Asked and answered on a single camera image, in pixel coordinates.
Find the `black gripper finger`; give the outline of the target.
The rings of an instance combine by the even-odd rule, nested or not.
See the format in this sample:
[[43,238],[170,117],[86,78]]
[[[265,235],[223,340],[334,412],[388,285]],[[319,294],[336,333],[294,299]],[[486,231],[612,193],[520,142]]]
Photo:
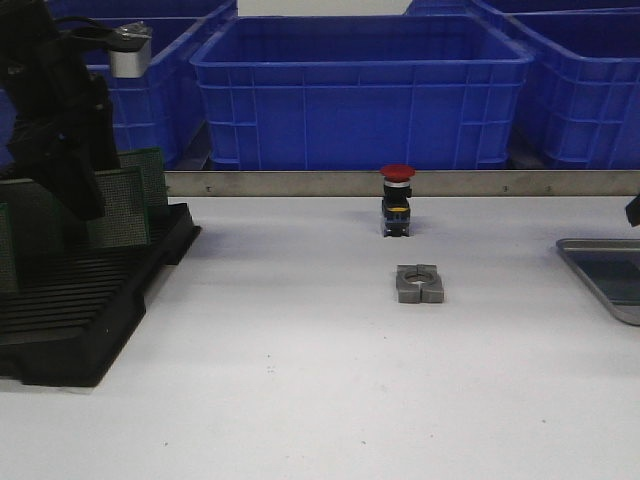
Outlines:
[[640,194],[637,194],[625,207],[628,223],[632,227],[640,225]]

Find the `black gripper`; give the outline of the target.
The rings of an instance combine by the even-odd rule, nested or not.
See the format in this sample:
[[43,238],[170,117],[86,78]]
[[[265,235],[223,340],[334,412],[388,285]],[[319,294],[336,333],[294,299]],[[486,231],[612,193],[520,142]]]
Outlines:
[[82,53],[104,48],[103,27],[61,31],[43,1],[1,3],[1,87],[16,111],[8,150],[16,170],[77,218],[105,214],[94,171],[120,167],[105,79]]

